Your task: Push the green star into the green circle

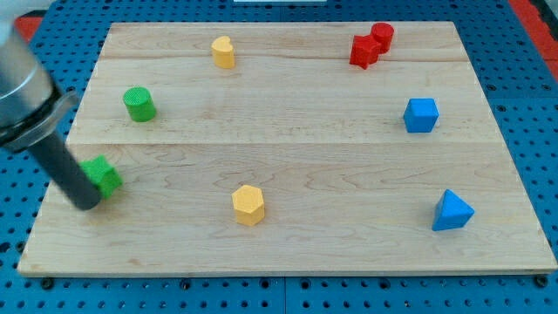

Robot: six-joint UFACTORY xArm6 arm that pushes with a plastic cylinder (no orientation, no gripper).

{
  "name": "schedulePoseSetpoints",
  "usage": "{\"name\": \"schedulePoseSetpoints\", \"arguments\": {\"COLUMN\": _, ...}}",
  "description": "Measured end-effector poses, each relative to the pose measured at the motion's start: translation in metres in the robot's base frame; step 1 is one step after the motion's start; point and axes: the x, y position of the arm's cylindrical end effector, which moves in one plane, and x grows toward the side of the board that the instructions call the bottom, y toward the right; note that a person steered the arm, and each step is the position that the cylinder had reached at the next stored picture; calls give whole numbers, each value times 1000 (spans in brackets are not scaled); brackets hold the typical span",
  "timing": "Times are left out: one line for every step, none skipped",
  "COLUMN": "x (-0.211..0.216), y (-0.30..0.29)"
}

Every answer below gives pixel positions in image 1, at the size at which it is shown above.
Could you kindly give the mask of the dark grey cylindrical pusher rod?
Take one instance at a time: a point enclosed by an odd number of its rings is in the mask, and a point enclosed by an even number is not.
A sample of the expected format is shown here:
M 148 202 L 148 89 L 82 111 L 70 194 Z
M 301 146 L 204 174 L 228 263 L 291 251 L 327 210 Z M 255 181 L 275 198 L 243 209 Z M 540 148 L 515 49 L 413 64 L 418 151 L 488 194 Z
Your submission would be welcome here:
M 101 193 L 56 133 L 31 145 L 28 151 L 76 208 L 89 210 L 100 203 Z

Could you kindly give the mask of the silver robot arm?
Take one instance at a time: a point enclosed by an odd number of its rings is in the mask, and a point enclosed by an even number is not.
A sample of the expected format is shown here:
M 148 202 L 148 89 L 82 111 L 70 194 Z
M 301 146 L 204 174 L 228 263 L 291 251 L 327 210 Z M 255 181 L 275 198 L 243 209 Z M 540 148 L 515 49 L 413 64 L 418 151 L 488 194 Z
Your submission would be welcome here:
M 1 146 L 29 151 L 69 201 L 88 210 L 101 193 L 56 133 L 77 103 L 75 92 L 56 87 L 13 23 L 1 23 Z

